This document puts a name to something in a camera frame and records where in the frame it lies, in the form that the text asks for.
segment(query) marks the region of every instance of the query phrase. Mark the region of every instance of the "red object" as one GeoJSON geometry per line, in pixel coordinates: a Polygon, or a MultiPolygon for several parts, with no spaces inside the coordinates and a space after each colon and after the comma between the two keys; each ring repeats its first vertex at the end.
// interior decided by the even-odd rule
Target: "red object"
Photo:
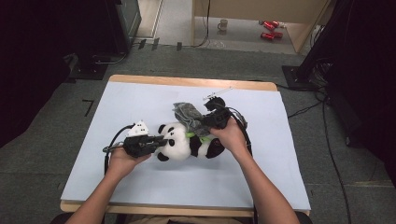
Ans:
{"type": "Polygon", "coordinates": [[[267,40],[273,40],[274,36],[271,34],[267,34],[267,33],[262,33],[262,38],[263,39],[267,39],[267,40]]]}
{"type": "Polygon", "coordinates": [[[271,32],[271,35],[273,35],[275,38],[282,38],[283,34],[280,32],[271,32]]]}
{"type": "Polygon", "coordinates": [[[275,28],[279,26],[279,21],[270,21],[270,22],[273,26],[275,26],[275,28]]]}
{"type": "Polygon", "coordinates": [[[265,21],[262,25],[271,32],[275,30],[275,26],[269,21],[265,21]]]}

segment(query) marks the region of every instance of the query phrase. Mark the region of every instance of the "gray carpet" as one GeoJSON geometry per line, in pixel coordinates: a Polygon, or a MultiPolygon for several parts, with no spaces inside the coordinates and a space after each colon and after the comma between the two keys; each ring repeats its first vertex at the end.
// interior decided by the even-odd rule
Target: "gray carpet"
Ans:
{"type": "MultiPolygon", "coordinates": [[[[281,65],[303,56],[221,49],[159,46],[133,49],[107,68],[102,81],[64,83],[30,128],[0,149],[0,223],[50,223],[94,111],[111,75],[262,80],[286,85],[281,65]],[[86,115],[90,103],[91,111],[86,115]]],[[[312,92],[279,89],[288,114],[313,105],[312,92]]],[[[352,223],[394,223],[396,191],[383,163],[364,148],[345,146],[345,135],[330,105],[325,106],[335,162],[344,180],[352,223]]],[[[327,149],[322,108],[290,119],[294,144],[312,206],[314,223],[347,223],[346,203],[327,149]]],[[[114,216],[109,216],[111,223],[114,216]]]]}

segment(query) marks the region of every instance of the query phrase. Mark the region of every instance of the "person's hand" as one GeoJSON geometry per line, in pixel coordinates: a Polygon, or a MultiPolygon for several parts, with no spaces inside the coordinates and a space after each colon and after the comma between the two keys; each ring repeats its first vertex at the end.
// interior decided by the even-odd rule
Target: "person's hand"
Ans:
{"type": "Polygon", "coordinates": [[[110,163],[107,172],[113,176],[123,179],[142,161],[151,156],[148,154],[143,157],[134,158],[128,155],[122,147],[115,148],[111,152],[110,163]]]}
{"type": "Polygon", "coordinates": [[[229,118],[224,129],[211,128],[210,133],[215,135],[234,156],[248,152],[245,136],[235,119],[229,118]]]}

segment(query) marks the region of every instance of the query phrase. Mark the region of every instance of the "panda plush toy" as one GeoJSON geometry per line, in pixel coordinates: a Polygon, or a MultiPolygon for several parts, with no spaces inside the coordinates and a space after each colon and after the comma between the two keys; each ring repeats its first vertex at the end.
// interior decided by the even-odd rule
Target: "panda plush toy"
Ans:
{"type": "Polygon", "coordinates": [[[163,124],[158,133],[168,140],[164,147],[158,148],[157,158],[160,161],[184,161],[189,156],[211,159],[224,151],[220,140],[212,134],[198,137],[195,133],[188,133],[180,122],[163,124]]]}

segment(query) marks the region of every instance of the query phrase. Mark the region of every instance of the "white tabletop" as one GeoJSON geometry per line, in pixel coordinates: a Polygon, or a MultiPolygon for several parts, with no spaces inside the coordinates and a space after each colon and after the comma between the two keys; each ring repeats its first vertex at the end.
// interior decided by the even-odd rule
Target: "white tabletop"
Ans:
{"type": "MultiPolygon", "coordinates": [[[[104,175],[102,149],[119,129],[142,119],[150,135],[158,135],[161,124],[177,121],[173,103],[192,103],[206,114],[203,97],[220,90],[108,82],[61,199],[85,201],[90,196],[104,175]]],[[[255,161],[293,209],[310,210],[280,93],[231,90],[220,97],[247,120],[255,161]]],[[[118,141],[123,141],[125,134],[118,141]]],[[[185,161],[159,161],[152,156],[120,182],[110,202],[241,209],[253,206],[245,178],[228,150],[210,160],[189,157],[185,161]]]]}

